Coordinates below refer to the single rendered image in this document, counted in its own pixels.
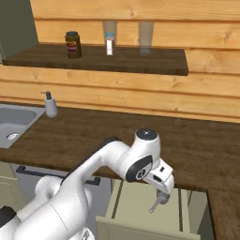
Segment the cream open drawer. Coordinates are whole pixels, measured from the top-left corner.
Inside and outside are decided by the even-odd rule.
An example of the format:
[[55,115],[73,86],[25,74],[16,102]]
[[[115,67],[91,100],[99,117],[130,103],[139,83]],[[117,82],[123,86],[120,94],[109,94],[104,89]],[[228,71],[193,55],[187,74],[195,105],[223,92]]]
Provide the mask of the cream open drawer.
[[96,217],[97,240],[203,240],[190,227],[188,194],[175,188],[166,204],[149,185],[116,180],[105,217]]

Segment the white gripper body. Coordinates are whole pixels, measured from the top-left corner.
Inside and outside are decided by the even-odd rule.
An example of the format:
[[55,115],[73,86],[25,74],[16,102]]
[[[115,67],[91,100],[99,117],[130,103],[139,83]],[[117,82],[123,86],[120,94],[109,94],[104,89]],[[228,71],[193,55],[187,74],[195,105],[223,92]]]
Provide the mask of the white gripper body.
[[170,195],[173,191],[173,187],[174,179],[172,175],[170,175],[166,181],[163,181],[159,177],[157,178],[157,189],[165,194]]

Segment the grey soap dispenser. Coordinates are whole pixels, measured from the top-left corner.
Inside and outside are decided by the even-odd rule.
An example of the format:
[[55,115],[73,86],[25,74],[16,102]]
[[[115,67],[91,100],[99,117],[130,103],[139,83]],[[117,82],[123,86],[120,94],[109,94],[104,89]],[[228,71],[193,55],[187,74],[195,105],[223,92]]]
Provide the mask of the grey soap dispenser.
[[50,118],[54,118],[58,114],[55,99],[50,91],[44,92],[45,95],[45,112]]

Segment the spice shaker with blue lid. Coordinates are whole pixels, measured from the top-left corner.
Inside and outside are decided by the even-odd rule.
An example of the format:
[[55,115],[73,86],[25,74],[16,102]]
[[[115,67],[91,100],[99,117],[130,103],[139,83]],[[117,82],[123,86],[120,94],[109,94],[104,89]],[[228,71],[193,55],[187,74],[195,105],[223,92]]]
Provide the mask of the spice shaker with blue lid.
[[105,33],[106,54],[113,55],[114,53],[114,32]]

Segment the dark wooden shelf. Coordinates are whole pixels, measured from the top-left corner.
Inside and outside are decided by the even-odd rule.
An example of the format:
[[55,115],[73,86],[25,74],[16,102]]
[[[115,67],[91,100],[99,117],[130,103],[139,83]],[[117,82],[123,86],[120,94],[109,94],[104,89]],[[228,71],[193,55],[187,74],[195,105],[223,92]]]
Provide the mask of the dark wooden shelf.
[[65,45],[38,44],[3,60],[4,66],[64,68],[158,75],[188,75],[183,49],[151,49],[140,53],[135,47],[117,47],[112,56],[104,46],[82,45],[82,57],[68,58]]

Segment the grey dishwasher front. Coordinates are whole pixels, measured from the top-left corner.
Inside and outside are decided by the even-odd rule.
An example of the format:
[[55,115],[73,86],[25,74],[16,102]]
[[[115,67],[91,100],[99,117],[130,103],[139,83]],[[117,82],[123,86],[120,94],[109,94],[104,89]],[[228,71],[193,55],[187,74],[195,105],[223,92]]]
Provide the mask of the grey dishwasher front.
[[[35,197],[35,186],[40,177],[16,172],[19,168],[19,164],[11,163],[11,168],[18,179],[25,201],[29,203]],[[106,216],[108,205],[112,196],[112,180],[101,177],[98,186],[86,186],[91,190],[93,195],[93,203],[86,221],[86,226],[91,230],[95,238],[98,238],[96,216]]]

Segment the grey metal sink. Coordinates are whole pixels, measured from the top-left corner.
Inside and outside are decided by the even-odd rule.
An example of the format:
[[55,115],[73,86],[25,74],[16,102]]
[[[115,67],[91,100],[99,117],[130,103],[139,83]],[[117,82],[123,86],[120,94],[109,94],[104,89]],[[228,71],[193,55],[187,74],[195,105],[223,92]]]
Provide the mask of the grey metal sink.
[[44,108],[0,104],[0,148],[8,149],[44,113]]

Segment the cream cupboard front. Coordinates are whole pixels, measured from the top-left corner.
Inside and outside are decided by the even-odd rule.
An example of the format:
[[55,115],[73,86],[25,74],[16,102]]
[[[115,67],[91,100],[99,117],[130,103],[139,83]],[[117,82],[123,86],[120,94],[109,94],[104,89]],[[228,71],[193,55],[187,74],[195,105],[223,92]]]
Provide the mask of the cream cupboard front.
[[15,196],[16,179],[5,162],[0,162],[0,206],[6,205],[17,210],[19,207],[18,198]]

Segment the dark brown labelled jar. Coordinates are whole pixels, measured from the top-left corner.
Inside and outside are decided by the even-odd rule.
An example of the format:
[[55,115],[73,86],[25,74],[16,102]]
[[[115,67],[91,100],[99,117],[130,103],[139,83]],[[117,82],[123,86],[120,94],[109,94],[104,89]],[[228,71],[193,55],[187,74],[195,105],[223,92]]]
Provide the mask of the dark brown labelled jar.
[[80,36],[76,31],[66,32],[66,44],[69,58],[80,58],[82,56]]

